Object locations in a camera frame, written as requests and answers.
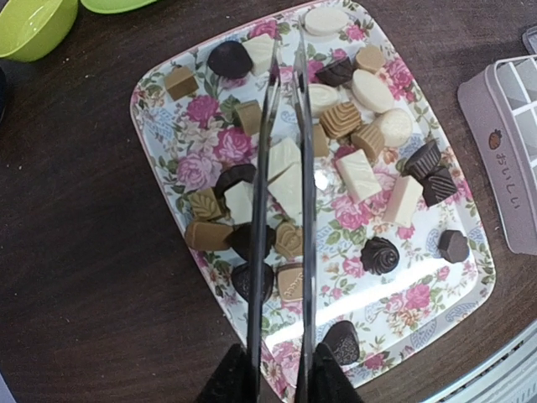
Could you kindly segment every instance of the caramel-colored chocolate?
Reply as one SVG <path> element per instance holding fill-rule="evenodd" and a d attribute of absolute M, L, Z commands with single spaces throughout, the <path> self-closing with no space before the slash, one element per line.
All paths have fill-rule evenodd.
<path fill-rule="evenodd" d="M 368 160 L 375 164 L 384 148 L 384 136 L 377 126 L 364 124 L 351 135 L 352 144 L 357 149 L 363 149 Z"/>
<path fill-rule="evenodd" d="M 330 150 L 326 141 L 325 129 L 320 124 L 313 126 L 313 154 L 315 157 L 327 157 Z"/>
<path fill-rule="evenodd" d="M 352 102 L 344 102 L 324 111 L 320 122 L 328 136 L 340 139 L 362 125 L 362 115 Z"/>
<path fill-rule="evenodd" d="M 191 194 L 189 200 L 196 220 L 209 221 L 224 216 L 224 211 L 211 188 Z"/>
<path fill-rule="evenodd" d="M 241 123 L 242 130 L 247 136 L 259 133 L 261 127 L 261 108 L 257 101 L 239 103 L 235 106 L 235 113 Z"/>
<path fill-rule="evenodd" d="M 302 263 L 286 264 L 278 268 L 278 292 L 282 301 L 293 302 L 302 299 L 304 270 Z"/>
<path fill-rule="evenodd" d="M 356 55 L 356 64 L 359 69 L 375 74 L 386 63 L 383 52 L 372 44 L 361 48 Z"/>
<path fill-rule="evenodd" d="M 302 256 L 304 253 L 302 228 L 297 228 L 290 222 L 282 222 L 276 228 L 276 252 L 286 259 Z"/>
<path fill-rule="evenodd" d="M 227 237 L 233 227 L 215 222 L 193 221 L 185 231 L 186 245 L 194 250 L 219 251 L 230 248 Z"/>
<path fill-rule="evenodd" d="M 177 101 L 198 89 L 194 74 L 185 66 L 182 66 L 179 69 L 174 69 L 169 76 L 166 76 L 164 78 L 164 86 L 174 101 Z"/>

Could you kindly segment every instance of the table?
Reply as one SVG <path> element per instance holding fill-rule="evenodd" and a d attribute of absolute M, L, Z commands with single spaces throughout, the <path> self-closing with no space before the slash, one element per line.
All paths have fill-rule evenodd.
<path fill-rule="evenodd" d="M 0 126 L 0 370 L 18 402 L 192 402 L 237 341 L 160 194 L 128 102 L 160 61 L 299 3 L 161 0 L 114 16 L 82 8 L 45 59 L 0 62 L 13 86 Z M 446 131 L 498 270 L 485 306 L 359 390 L 368 403 L 418 401 L 537 316 L 537 259 L 508 251 L 456 100 L 486 65 L 524 54 L 537 3 L 362 4 Z M 277 401 L 267 385 L 263 401 Z"/>

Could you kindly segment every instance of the metal tongs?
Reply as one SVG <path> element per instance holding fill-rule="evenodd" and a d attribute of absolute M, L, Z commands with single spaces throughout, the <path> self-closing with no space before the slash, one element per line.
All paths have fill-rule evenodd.
<path fill-rule="evenodd" d="M 248 298 L 247 348 L 233 345 L 196 400 L 198 403 L 257 403 L 261 379 L 261 319 L 263 264 L 267 223 L 269 148 L 280 101 L 279 42 L 274 41 L 268 88 L 259 131 L 258 170 L 254 182 L 252 237 L 250 245 L 250 292 Z M 292 102 L 300 128 L 302 154 L 302 219 L 304 238 L 303 325 L 299 378 L 295 403 L 362 402 L 343 374 L 330 349 L 315 340 L 316 313 L 316 212 L 313 123 L 308 90 L 304 35 L 300 30 L 292 81 Z"/>

